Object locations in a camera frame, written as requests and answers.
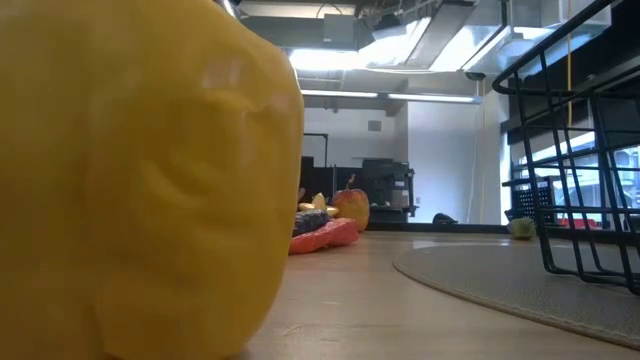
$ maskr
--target green fruit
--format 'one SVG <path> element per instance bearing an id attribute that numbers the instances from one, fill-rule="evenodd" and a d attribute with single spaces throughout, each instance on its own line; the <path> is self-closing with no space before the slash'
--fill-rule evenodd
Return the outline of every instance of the green fruit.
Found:
<path id="1" fill-rule="evenodd" d="M 511 238 L 518 240 L 531 240 L 536 237 L 536 224 L 529 218 L 512 220 L 507 229 L 511 233 Z"/>

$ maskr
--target black wire rack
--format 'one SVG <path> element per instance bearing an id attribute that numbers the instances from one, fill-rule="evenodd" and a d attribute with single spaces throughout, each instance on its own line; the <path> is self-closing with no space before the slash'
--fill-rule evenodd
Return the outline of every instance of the black wire rack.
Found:
<path id="1" fill-rule="evenodd" d="M 624 286 L 635 295 L 640 295 L 640 273 L 634 272 L 631 267 L 630 257 L 638 256 L 640 258 L 640 241 L 636 233 L 636 227 L 632 215 L 640 214 L 640 209 L 634 209 L 632 204 L 625 199 L 625 193 L 620 178 L 621 171 L 640 171 L 640 168 L 619 167 L 616 163 L 615 151 L 626 147 L 640 144 L 640 129 L 636 126 L 623 126 L 622 128 L 610 128 L 608 122 L 605 121 L 602 111 L 601 102 L 605 99 L 626 99 L 635 101 L 640 104 L 640 92 L 628 91 L 628 87 L 623 84 L 640 80 L 640 59 L 629 61 L 616 69 L 601 74 L 600 76 L 591 78 L 585 84 L 574 89 L 573 91 L 553 89 L 551 86 L 549 69 L 547 66 L 546 51 L 555 44 L 564 41 L 564 39 L 584 24 L 594 15 L 605 9 L 614 0 L 595 0 L 583 11 L 578 13 L 572 19 L 567 21 L 563 26 L 550 34 L 547 38 L 537 44 L 534 48 L 520 57 L 504 72 L 502 72 L 493 82 L 493 89 L 498 93 L 515 96 L 520 112 L 521 132 L 523 135 L 523 143 L 526 155 L 526 169 L 529 174 L 527 185 L 533 192 L 533 208 L 538 235 L 540 237 L 540 247 L 542 251 L 543 265 L 545 269 L 558 275 L 574 275 L 581 280 L 594 284 L 611 284 Z M 522 79 L 525 67 L 531 63 L 539 61 L 541 73 L 544 81 L 543 88 L 532 89 L 525 88 Z M 544 98 L 545 106 L 542 110 L 527 111 L 526 104 L 530 97 Z M 570 102 L 586 101 L 590 110 L 593 128 L 577 128 L 568 125 L 567 106 Z M 640 105 L 636 106 L 636 111 L 640 114 Z M 550 125 L 534 125 L 533 122 L 540 118 L 551 118 Z M 531 134 L 535 130 L 550 130 L 553 134 L 555 146 L 555 156 L 544 160 L 534 161 L 531 151 Z M 595 136 L 594 148 L 588 150 L 574 151 L 569 142 L 570 131 L 589 131 Z M 563 151 L 561 147 L 560 134 L 564 135 L 566 149 Z M 612 141 L 615 134 L 630 135 L 631 140 Z M 597 166 L 576 166 L 576 159 L 586 155 L 597 156 Z M 564 204 L 543 204 L 541 201 L 542 189 L 539 189 L 538 179 L 536 178 L 536 169 L 557 169 L 560 174 L 560 182 L 562 184 L 562 194 L 564 196 Z M 602 201 L 600 206 L 585 206 L 577 170 L 596 170 L 599 174 L 600 183 L 603 184 L 604 194 L 601 194 Z M 569 180 L 572 178 L 575 184 L 575 192 L 577 195 L 577 204 L 572 204 L 569 194 Z M 510 186 L 522 185 L 522 179 L 516 181 Z M 572 241 L 573 253 L 575 256 L 575 269 L 567 269 L 560 267 L 554 261 L 552 247 L 549 239 L 549 227 L 551 225 L 544 221 L 549 214 L 554 216 L 558 214 L 566 214 L 568 216 L 568 227 L 570 238 Z M 574 219 L 575 214 L 580 214 L 583 225 L 580 229 L 576 226 Z M 621 266 L 607 264 L 603 265 L 601 261 L 602 254 L 598 250 L 597 240 L 600 230 L 593 229 L 589 224 L 587 214 L 602 214 L 612 219 L 613 229 L 616 233 L 616 247 L 619 250 Z M 580 249 L 580 239 L 588 240 L 588 248 L 586 254 Z M 592 262 L 595 268 L 585 269 L 585 256 L 592 256 Z"/>

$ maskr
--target gray rug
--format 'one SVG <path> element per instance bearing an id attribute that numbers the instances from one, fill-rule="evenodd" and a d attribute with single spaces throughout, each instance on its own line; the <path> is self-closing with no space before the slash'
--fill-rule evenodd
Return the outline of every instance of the gray rug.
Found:
<path id="1" fill-rule="evenodd" d="M 575 269 L 572 251 L 554 248 L 556 264 Z M 586 249 L 583 254 L 591 258 Z M 603 266 L 621 270 L 615 248 L 600 249 L 600 254 Z M 630 255 L 634 271 L 640 272 L 637 253 Z M 462 299 L 640 350 L 640 297 L 622 287 L 547 273 L 539 246 L 429 247 L 403 254 L 394 266 L 422 284 Z M 595 270 L 592 261 L 586 261 L 585 268 Z"/>

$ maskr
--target red apple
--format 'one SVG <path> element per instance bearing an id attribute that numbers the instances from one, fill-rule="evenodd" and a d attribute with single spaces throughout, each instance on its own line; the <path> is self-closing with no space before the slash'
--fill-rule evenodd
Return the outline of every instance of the red apple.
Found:
<path id="1" fill-rule="evenodd" d="M 337 207 L 338 218 L 353 219 L 358 223 L 358 231 L 362 232 L 369 224 L 369 198 L 360 189 L 338 191 L 333 196 L 333 206 Z"/>

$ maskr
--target red bag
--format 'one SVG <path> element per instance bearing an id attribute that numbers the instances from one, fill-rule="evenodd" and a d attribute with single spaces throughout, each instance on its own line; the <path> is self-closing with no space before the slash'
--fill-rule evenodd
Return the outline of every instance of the red bag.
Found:
<path id="1" fill-rule="evenodd" d="M 329 246 L 347 246 L 358 241 L 358 222 L 352 219 L 342 218 L 329 222 L 325 227 L 330 227 L 331 233 Z"/>
<path id="2" fill-rule="evenodd" d="M 289 255 L 306 254 L 326 246 L 346 246 L 358 240 L 358 223 L 351 219 L 331 220 L 316 231 L 291 239 Z"/>

